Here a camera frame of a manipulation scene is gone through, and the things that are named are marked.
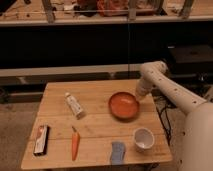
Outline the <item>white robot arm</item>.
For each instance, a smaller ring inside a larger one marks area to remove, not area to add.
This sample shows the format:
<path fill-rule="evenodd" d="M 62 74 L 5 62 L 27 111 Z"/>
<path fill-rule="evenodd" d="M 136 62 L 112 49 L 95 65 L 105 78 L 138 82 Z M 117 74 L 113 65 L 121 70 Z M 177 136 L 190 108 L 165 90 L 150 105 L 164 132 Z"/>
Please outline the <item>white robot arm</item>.
<path fill-rule="evenodd" d="M 144 98 L 156 86 L 185 115 L 179 171 L 213 171 L 213 103 L 165 76 L 163 61 L 140 66 L 136 94 Z"/>

